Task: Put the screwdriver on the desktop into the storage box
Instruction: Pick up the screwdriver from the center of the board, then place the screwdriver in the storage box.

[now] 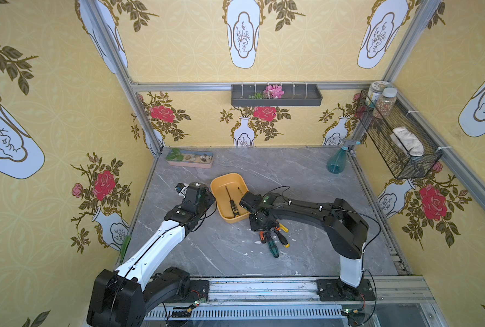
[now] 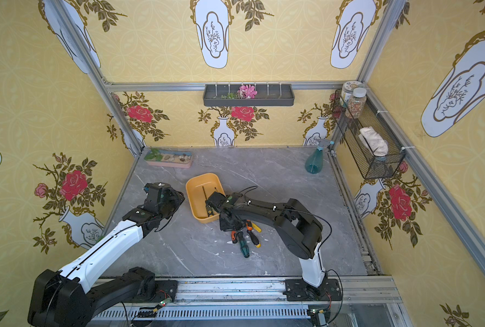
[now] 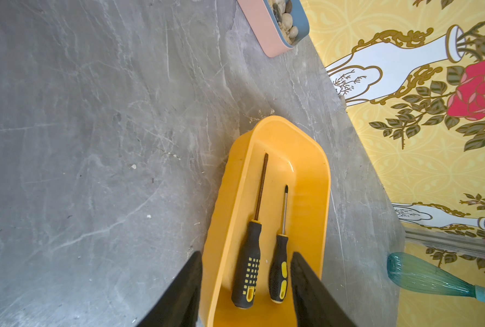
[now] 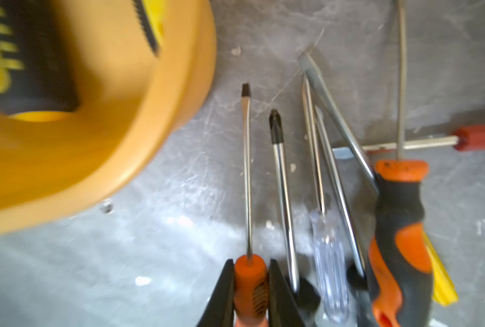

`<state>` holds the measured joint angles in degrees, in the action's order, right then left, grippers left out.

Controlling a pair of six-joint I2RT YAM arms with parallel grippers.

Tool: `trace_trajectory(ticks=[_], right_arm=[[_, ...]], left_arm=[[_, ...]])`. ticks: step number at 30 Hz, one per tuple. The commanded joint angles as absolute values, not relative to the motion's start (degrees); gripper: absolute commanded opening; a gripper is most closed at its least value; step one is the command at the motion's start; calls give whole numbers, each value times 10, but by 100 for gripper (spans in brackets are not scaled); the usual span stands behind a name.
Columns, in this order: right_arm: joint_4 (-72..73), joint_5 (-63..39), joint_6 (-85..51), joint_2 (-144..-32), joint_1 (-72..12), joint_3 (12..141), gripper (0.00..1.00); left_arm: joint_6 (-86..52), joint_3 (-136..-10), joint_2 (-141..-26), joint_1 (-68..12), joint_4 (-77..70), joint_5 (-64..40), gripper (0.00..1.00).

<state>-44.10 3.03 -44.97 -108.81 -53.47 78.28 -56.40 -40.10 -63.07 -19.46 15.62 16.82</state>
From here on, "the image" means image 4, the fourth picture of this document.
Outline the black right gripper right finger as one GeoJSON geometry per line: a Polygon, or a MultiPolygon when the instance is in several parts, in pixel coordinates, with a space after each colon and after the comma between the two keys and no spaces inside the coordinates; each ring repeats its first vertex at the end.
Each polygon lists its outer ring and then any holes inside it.
{"type": "Polygon", "coordinates": [[[290,287],[275,259],[271,259],[268,266],[268,285],[269,327],[305,327],[290,287]]]}

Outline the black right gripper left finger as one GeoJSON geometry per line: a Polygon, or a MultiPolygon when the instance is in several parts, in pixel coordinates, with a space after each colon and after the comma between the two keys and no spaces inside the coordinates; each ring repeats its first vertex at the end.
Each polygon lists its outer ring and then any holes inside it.
{"type": "Polygon", "coordinates": [[[233,327],[234,326],[234,261],[225,262],[216,286],[197,323],[197,327],[233,327]]]}

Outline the green black screwdriver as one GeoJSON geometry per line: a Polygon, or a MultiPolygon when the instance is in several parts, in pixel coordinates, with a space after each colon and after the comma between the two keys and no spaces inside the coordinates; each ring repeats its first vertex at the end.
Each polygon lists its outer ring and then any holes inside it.
{"type": "Polygon", "coordinates": [[[283,234],[285,238],[287,280],[290,292],[294,297],[294,302],[305,326],[315,326],[315,316],[320,306],[320,296],[314,289],[313,285],[300,276],[296,253],[294,222],[291,214],[283,126],[281,115],[278,110],[271,110],[269,124],[275,158],[280,214],[283,221],[283,234]]]}

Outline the small orange black screwdriver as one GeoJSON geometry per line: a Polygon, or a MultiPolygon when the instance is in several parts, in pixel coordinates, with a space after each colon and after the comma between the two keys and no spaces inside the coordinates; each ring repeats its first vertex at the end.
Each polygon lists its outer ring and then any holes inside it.
{"type": "Polygon", "coordinates": [[[251,197],[251,87],[242,85],[243,164],[245,178],[246,254],[235,263],[234,305],[237,326],[261,326],[268,309],[268,269],[264,260],[253,253],[253,218],[251,197]]]}

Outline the clear handle screwdriver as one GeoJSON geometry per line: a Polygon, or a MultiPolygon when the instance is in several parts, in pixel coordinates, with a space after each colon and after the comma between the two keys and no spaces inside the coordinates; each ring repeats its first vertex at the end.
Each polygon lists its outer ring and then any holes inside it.
{"type": "Polygon", "coordinates": [[[345,255],[339,235],[340,220],[338,213],[331,210],[331,197],[324,189],[315,110],[309,79],[305,75],[302,77],[301,92],[315,188],[316,210],[309,217],[318,286],[325,314],[334,323],[343,324],[348,320],[350,310],[345,255]]]}

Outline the large orange black screwdriver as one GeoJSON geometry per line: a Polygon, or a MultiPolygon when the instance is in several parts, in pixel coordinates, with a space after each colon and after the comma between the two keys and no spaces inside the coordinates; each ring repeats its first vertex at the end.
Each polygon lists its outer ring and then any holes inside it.
{"type": "Polygon", "coordinates": [[[399,91],[395,159],[375,165],[379,195],[375,233],[369,246],[373,315],[380,326],[426,326],[433,293],[433,267],[424,242],[420,186],[429,172],[422,160],[405,159],[407,118],[406,2],[399,13],[399,91]]]}

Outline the yellow handle screwdriver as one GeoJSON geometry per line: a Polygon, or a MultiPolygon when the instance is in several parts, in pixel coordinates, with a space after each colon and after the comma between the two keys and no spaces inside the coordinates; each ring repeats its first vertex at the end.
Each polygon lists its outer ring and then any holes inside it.
{"type": "MultiPolygon", "coordinates": [[[[379,193],[377,175],[373,170],[373,166],[367,158],[365,150],[360,146],[356,136],[336,105],[316,61],[307,50],[299,56],[298,61],[310,82],[312,90],[320,98],[321,106],[333,120],[336,129],[349,146],[348,152],[358,161],[359,166],[375,193],[379,193]]],[[[456,293],[454,283],[427,234],[423,235],[423,241],[433,266],[433,300],[444,307],[458,302],[459,296],[456,293]]]]}

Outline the yellow plastic storage box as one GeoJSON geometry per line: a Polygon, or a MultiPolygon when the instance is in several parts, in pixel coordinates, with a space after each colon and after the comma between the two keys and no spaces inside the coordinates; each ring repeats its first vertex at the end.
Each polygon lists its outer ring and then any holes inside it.
{"type": "Polygon", "coordinates": [[[163,1],[163,44],[130,98],[55,121],[0,114],[0,234],[73,215],[111,196],[203,105],[215,72],[208,1],[163,1]]]}

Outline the red clear purple screwdriver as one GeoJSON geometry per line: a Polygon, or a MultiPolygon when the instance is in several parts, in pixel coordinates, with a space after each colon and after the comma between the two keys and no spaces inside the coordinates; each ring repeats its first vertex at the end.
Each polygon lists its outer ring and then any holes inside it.
{"type": "MultiPolygon", "coordinates": [[[[485,151],[485,124],[464,126],[448,136],[429,136],[418,140],[408,140],[404,144],[406,151],[437,147],[452,147],[458,152],[485,151]]],[[[389,153],[397,150],[397,144],[371,144],[363,146],[362,149],[367,155],[389,153]]],[[[351,159],[354,156],[348,147],[333,148],[333,153],[336,159],[351,159]]]]}

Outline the black yellow small screwdriver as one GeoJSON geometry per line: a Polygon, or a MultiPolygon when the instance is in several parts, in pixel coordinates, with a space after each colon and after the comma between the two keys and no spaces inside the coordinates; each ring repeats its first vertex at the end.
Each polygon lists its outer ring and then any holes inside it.
{"type": "Polygon", "coordinates": [[[0,1],[0,114],[55,121],[130,98],[163,44],[163,1],[0,1]]]}

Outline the black handle yellow-cap screwdriver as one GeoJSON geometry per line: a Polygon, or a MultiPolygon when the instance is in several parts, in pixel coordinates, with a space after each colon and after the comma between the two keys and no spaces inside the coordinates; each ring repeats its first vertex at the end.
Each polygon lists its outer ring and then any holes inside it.
{"type": "Polygon", "coordinates": [[[350,297],[356,301],[356,326],[374,326],[370,310],[367,305],[366,259],[360,241],[356,234],[356,227],[351,216],[350,206],[347,202],[341,175],[337,167],[336,158],[326,131],[324,114],[319,107],[315,107],[315,120],[319,145],[322,147],[328,175],[330,177],[336,209],[340,220],[339,235],[342,240],[345,255],[345,276],[350,297]]]}

